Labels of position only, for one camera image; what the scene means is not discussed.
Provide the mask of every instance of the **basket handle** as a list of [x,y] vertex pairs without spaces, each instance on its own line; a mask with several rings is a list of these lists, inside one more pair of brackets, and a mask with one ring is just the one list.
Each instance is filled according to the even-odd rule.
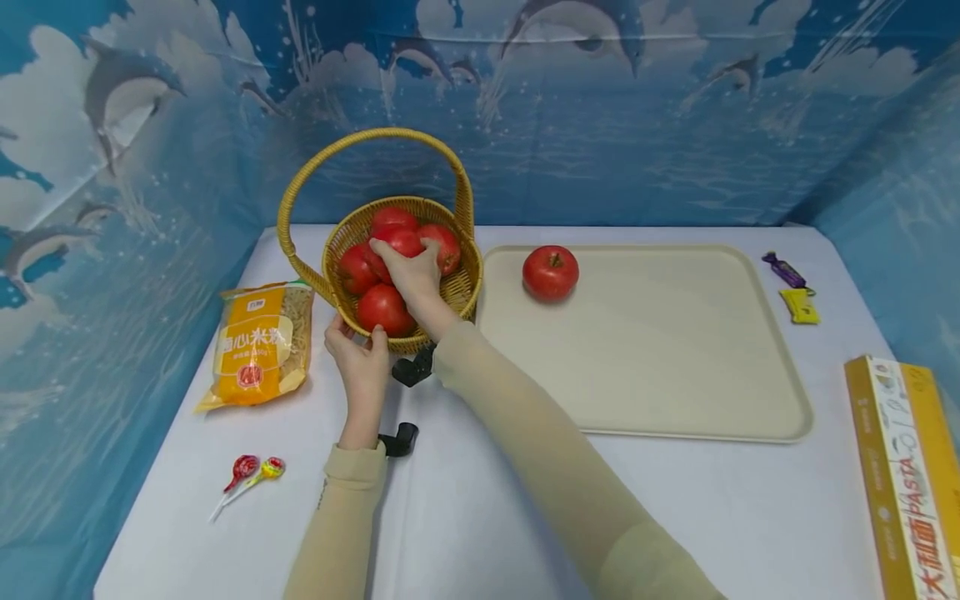
[[336,305],[336,299],[333,295],[333,286],[319,273],[314,271],[310,265],[303,262],[300,257],[297,256],[297,247],[294,246],[294,242],[290,238],[290,215],[293,213],[294,200],[297,199],[297,195],[300,193],[300,189],[303,187],[303,184],[306,183],[306,180],[313,175],[313,172],[328,158],[354,144],[380,137],[413,139],[418,142],[423,142],[444,155],[457,181],[456,196],[453,205],[454,221],[463,233],[467,235],[468,239],[473,239],[473,188],[470,187],[470,180],[467,177],[467,170],[464,169],[464,163],[460,161],[460,158],[458,158],[446,144],[433,135],[402,127],[381,127],[351,133],[333,142],[323,150],[320,150],[300,168],[293,180],[290,181],[290,185],[287,186],[286,191],[283,192],[283,199],[280,201],[280,210],[276,216],[276,237],[280,241],[280,248],[283,250],[283,253],[290,259],[290,264],[293,265],[294,270],[304,281],[309,283],[313,289],[317,290],[317,292],[324,297],[324,300],[334,306]]

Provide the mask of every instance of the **purple candy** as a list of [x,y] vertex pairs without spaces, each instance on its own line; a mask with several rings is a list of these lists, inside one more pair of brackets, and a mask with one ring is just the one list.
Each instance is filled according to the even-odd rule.
[[806,287],[806,279],[797,273],[797,270],[791,267],[785,260],[777,258],[776,252],[768,252],[763,255],[763,262],[770,263],[773,272],[786,281],[790,287],[800,290]]

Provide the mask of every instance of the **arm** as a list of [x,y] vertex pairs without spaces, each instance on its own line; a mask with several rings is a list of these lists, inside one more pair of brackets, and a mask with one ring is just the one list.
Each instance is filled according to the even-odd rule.
[[553,398],[472,324],[433,310],[434,372],[490,431],[596,597],[722,600]]
[[300,544],[284,600],[364,597],[373,512],[383,494],[387,453],[382,442],[376,449],[366,444],[347,450],[344,446],[350,444],[341,440],[326,461],[320,504]]
[[379,325],[364,347],[337,315],[324,333],[344,380],[347,422],[330,450],[320,503],[307,526],[284,600],[362,600],[367,587],[373,513],[383,495],[387,449],[377,437],[390,354]]

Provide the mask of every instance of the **hand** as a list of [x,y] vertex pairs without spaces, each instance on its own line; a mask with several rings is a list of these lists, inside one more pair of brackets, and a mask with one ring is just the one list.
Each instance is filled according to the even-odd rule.
[[460,317],[440,297],[440,267],[437,265],[440,244],[430,238],[423,238],[420,242],[425,250],[413,258],[407,258],[390,244],[375,238],[370,241],[370,248],[383,258],[411,316],[435,342],[440,342]]
[[390,378],[390,352],[383,327],[377,325],[362,347],[353,342],[353,335],[340,313],[324,333],[324,346],[337,363],[347,392],[347,423],[337,444],[344,450],[376,448]]

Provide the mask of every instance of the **yellow packaging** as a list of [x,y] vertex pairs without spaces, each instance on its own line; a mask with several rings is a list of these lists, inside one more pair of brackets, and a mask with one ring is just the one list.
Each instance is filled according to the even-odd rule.
[[929,369],[861,356],[845,366],[888,600],[956,600],[960,467]]
[[780,290],[780,296],[786,302],[787,310],[790,311],[790,317],[796,324],[816,325],[820,322],[820,315],[817,309],[813,307],[813,300],[810,299],[810,290],[806,288]]
[[213,385],[196,413],[296,390],[310,366],[313,290],[302,281],[224,292]]

